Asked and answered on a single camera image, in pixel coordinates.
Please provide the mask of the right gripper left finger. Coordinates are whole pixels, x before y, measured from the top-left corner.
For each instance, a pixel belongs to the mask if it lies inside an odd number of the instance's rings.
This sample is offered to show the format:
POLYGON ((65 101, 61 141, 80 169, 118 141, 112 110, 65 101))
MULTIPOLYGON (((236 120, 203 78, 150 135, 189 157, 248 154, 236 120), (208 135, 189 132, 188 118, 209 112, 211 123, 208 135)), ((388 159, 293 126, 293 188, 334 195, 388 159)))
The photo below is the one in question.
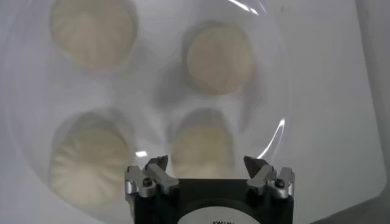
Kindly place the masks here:
POLYGON ((126 196, 151 198, 158 191, 164 195, 173 194, 179 188, 179 180, 165 172, 168 161, 168 155, 165 155, 151 158, 143 169, 129 166, 124 173, 126 196))

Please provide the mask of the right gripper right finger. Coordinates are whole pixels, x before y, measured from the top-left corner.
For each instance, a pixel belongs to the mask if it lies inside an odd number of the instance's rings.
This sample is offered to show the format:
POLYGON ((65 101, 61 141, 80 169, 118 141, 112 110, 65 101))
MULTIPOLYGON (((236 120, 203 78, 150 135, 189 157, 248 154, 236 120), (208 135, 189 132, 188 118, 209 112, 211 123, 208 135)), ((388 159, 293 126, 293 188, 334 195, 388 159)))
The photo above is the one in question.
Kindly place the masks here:
POLYGON ((282 167, 277 172, 264 159, 244 157, 244 164, 250 178, 247 185, 263 196, 268 190, 273 198, 284 200, 294 196, 295 173, 292 168, 282 167))

